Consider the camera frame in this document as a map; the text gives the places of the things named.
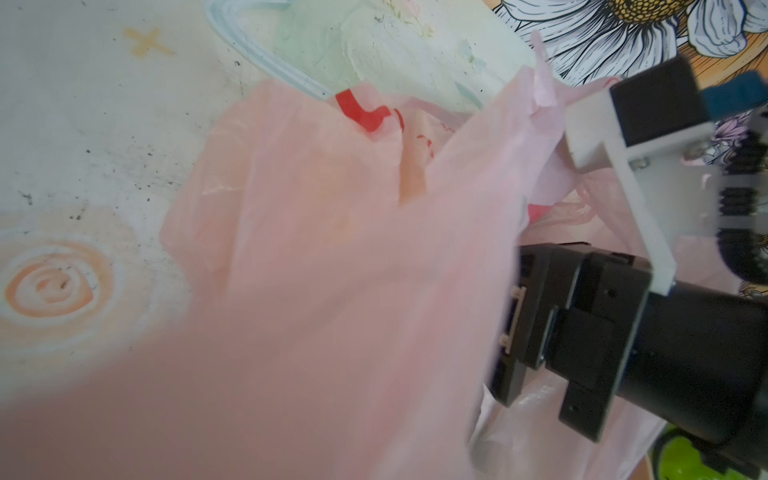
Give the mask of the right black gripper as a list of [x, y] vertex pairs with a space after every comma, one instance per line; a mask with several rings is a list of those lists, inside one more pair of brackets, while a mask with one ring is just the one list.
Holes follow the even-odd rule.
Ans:
[[560, 421], [599, 441], [615, 398], [674, 427], [719, 472], [767, 468], [767, 303], [675, 283], [586, 243], [520, 250], [488, 387], [510, 406], [528, 370], [567, 383]]

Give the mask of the bright green lime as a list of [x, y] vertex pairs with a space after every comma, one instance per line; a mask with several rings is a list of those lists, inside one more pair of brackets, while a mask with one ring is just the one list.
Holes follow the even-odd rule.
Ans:
[[727, 470], [720, 473], [706, 466], [691, 441], [668, 425], [649, 451], [656, 480], [744, 480], [746, 476]]

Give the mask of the pink plastic bag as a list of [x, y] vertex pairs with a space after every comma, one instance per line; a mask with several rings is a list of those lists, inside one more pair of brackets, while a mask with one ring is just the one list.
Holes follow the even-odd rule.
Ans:
[[570, 88], [520, 70], [434, 159], [269, 81], [215, 126], [163, 240], [200, 288], [179, 329], [1, 414], [5, 479], [623, 479], [662, 428], [620, 401], [594, 444], [533, 377], [471, 436], [531, 200], [572, 174]]

